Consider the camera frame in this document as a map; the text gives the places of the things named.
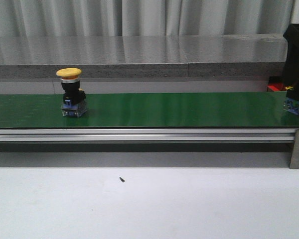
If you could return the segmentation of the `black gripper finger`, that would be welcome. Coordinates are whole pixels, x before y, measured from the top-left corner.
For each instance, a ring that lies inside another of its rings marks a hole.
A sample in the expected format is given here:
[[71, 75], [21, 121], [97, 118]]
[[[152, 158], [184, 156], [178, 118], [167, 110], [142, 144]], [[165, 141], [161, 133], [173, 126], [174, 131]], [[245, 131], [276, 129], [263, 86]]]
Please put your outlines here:
[[292, 23], [283, 34], [287, 41], [287, 57], [282, 71], [282, 81], [286, 86], [299, 79], [299, 23]]

